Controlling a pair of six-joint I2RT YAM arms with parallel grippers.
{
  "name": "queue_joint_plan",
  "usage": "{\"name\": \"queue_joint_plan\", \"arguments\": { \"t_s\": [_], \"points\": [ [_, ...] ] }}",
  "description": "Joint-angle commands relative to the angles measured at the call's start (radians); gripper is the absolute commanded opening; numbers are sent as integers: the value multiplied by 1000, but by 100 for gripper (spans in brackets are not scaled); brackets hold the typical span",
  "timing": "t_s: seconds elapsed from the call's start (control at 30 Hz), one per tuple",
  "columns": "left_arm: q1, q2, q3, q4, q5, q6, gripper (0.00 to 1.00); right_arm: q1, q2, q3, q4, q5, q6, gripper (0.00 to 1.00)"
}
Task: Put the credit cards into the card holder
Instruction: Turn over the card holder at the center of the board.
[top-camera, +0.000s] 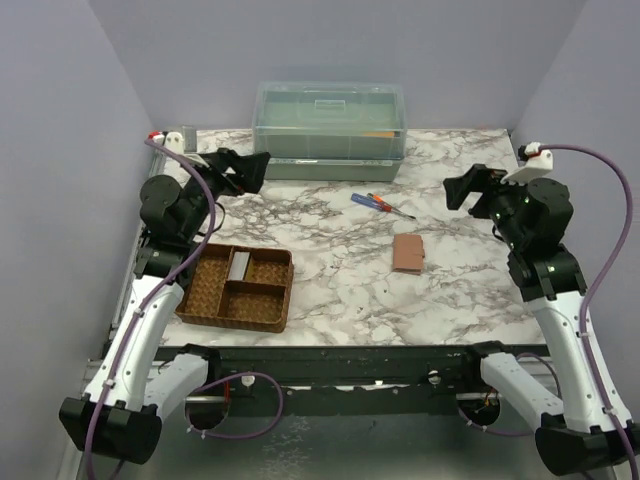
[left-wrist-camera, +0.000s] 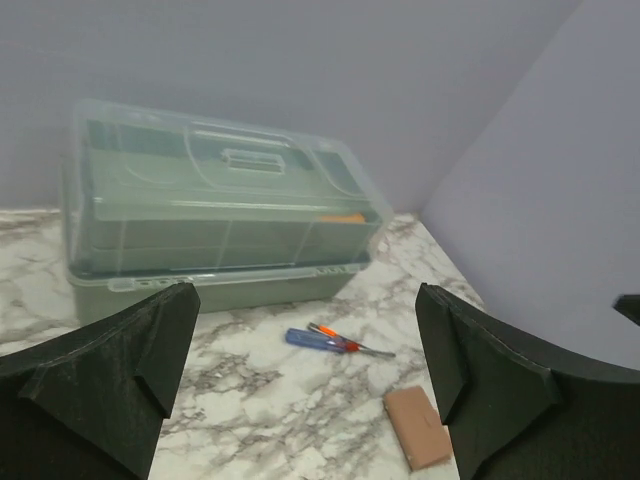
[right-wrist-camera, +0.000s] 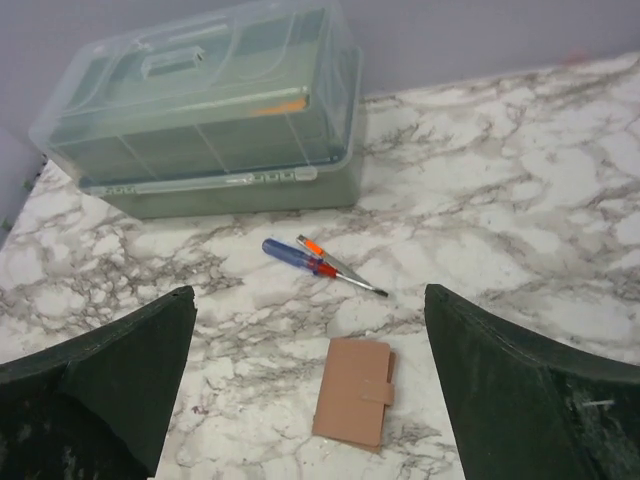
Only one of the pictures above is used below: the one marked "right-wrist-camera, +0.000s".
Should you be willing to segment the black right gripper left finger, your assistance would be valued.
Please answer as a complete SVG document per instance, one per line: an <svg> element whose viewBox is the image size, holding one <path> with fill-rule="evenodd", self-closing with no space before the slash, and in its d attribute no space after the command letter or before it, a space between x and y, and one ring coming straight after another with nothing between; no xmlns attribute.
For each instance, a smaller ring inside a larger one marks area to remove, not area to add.
<svg viewBox="0 0 640 480"><path fill-rule="evenodd" d="M1 366L4 479L150 479L160 462L197 309L177 288Z"/></svg>

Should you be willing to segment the tan leather card holder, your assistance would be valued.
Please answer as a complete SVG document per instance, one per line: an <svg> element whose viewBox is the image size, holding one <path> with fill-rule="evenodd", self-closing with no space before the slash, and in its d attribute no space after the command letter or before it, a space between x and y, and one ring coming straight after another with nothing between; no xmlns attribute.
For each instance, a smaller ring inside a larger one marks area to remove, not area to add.
<svg viewBox="0 0 640 480"><path fill-rule="evenodd" d="M389 344L333 338L313 417L314 436L377 453L394 403L396 354Z"/></svg>

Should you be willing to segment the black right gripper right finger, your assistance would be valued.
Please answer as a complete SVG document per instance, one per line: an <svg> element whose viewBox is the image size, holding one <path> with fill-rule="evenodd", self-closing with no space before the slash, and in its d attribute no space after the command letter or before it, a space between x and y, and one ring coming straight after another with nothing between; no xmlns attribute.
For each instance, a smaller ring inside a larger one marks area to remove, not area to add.
<svg viewBox="0 0 640 480"><path fill-rule="evenodd" d="M442 285L425 324L468 479L636 479L639 368L504 320Z"/></svg>

